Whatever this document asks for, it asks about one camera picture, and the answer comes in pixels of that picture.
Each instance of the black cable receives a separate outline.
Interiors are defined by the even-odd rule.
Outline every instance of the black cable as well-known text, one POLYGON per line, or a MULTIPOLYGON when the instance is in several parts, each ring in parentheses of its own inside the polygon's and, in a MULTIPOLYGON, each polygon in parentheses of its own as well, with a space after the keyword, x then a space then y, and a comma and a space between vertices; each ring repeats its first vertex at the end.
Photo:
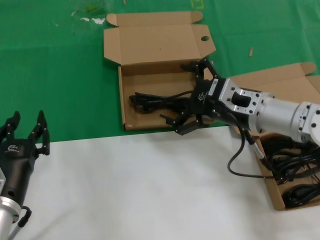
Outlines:
POLYGON ((136 92, 135 95, 129 96, 135 109, 143 114, 149 114, 158 109, 170 109, 176 113, 182 113, 189 109, 190 98, 181 97, 191 94, 193 91, 184 91, 173 96, 157 96, 136 92))
POLYGON ((282 195, 283 202, 287 208, 296 208, 307 204, 320 195, 320 184, 299 184, 282 195))
POLYGON ((278 184, 312 177, 320 171, 320 147, 312 142, 294 142, 290 137, 278 136, 262 143, 266 158, 262 163, 273 173, 278 184))
POLYGON ((240 155, 240 153, 244 150, 244 147, 245 147, 245 144, 246 144, 246 136, 245 136, 245 132, 244 130, 242 129, 242 127, 240 126, 240 123, 238 122, 237 118, 229 113, 229 112, 226 112, 225 113, 232 122, 234 122, 234 124, 237 126, 237 128, 239 129, 239 132, 240 132, 240 136, 241 136, 241 145, 240 145, 240 148, 239 150, 230 158, 229 162, 228 162, 228 165, 227 165, 227 169, 230 173, 234 174, 234 175, 237 175, 237 176, 240 176, 240 177, 247 177, 247 178, 258 178, 258 179, 273 179, 274 177, 273 176, 263 176, 263 175, 254 175, 254 174, 245 174, 245 173, 239 173, 239 172, 236 172, 236 171, 233 171, 231 169, 231 164, 232 162, 240 155))
POLYGON ((25 212, 24 216, 18 222, 18 226, 20 228, 23 228, 27 224, 27 222, 29 221, 29 218, 31 217, 31 214, 32 214, 32 211, 30 210, 29 207, 23 206, 22 209, 24 209, 26 212, 25 212))

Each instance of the debris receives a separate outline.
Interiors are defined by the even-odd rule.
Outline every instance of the debris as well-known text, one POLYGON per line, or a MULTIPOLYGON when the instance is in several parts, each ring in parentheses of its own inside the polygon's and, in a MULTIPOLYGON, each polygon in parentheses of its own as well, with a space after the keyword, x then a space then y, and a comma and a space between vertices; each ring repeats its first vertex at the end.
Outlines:
POLYGON ((106 20, 105 18, 92 18, 91 20, 93 20, 96 24, 103 24, 104 21, 106 20))
POLYGON ((254 53, 254 48, 253 47, 251 47, 251 49, 250 49, 250 53, 249 53, 249 57, 252 57, 252 54, 254 53))
POLYGON ((89 21, 90 21, 90 19, 89 19, 89 18, 87 18, 87 17, 80 18, 80 20, 85 20, 85 21, 87 21, 87 22, 89 22, 89 21))

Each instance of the box lid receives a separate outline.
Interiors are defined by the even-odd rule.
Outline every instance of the box lid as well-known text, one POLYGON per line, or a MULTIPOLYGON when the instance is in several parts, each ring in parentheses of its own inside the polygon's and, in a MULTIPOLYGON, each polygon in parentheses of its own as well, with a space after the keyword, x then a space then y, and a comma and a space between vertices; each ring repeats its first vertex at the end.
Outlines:
POLYGON ((199 11, 108 14, 104 57, 121 65, 197 60, 216 50, 199 11))

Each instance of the cardboard box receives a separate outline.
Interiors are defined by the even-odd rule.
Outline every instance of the cardboard box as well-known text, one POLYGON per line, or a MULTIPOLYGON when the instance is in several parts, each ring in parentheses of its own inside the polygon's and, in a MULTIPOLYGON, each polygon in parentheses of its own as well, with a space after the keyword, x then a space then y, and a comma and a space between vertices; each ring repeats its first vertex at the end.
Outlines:
POLYGON ((193 90, 193 72, 181 69, 213 53, 216 48, 200 11, 108 14, 104 30, 104 57, 120 64, 119 87, 124 129, 168 128, 160 117, 174 117, 170 110, 137 113, 131 106, 135 92, 171 96, 193 90))
MULTIPOLYGON (((238 76, 231 77, 231 79, 242 88, 249 88, 263 92, 273 93, 276 98, 293 101, 297 103, 312 102, 320 104, 320 76, 306 76, 313 73, 316 66, 311 62, 296 63, 285 65, 261 71, 251 72, 238 76)), ((264 153, 262 148, 263 141, 275 136, 275 133, 265 132, 263 134, 252 133, 259 136, 257 144, 260 150, 264 153)), ((264 176, 272 176, 269 171, 258 159, 258 164, 261 173, 264 176)), ((292 210, 296 208, 285 207, 282 199, 282 194, 299 184, 314 184, 315 181, 311 177, 295 179, 292 182, 286 182, 282 185, 277 185, 274 179, 265 179, 265 184, 269 195, 271 197, 273 206, 276 210, 292 210)), ((309 203, 297 207, 306 208, 320 205, 320 196, 314 198, 309 203)))

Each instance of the green table surface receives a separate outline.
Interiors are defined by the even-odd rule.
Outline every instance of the green table surface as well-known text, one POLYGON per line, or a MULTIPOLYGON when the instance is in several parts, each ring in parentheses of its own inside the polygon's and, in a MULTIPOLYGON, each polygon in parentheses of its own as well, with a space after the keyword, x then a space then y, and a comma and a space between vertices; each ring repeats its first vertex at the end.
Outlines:
POLYGON ((52 141, 136 134, 122 129, 117 66, 103 57, 111 26, 81 18, 192 10, 222 76, 320 64, 320 0, 0 0, 0 125, 18 110, 26 137, 42 109, 52 141))

